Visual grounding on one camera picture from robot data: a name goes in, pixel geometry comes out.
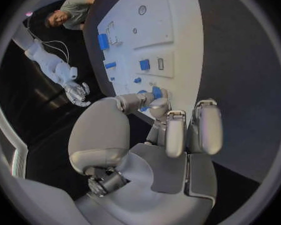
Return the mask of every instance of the small circle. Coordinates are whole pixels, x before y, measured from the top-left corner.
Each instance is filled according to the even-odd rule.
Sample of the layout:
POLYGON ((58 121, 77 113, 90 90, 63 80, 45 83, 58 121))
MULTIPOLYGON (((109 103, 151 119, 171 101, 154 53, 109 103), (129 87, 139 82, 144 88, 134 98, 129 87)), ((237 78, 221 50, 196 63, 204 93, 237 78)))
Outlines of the small circle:
POLYGON ((144 15, 144 14, 146 13, 146 11, 147 11, 146 6, 142 5, 142 6, 140 6, 139 9, 138 9, 138 14, 139 14, 139 15, 144 15))

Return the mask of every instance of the man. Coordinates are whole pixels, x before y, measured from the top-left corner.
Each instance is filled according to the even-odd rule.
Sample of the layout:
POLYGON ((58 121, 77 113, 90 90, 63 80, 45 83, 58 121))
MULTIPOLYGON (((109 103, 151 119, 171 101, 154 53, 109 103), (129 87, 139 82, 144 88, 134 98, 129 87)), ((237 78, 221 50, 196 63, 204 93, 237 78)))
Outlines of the man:
POLYGON ((63 25, 66 29, 82 30, 89 8, 95 0, 66 0, 60 10, 50 13, 45 19, 47 28, 63 25))

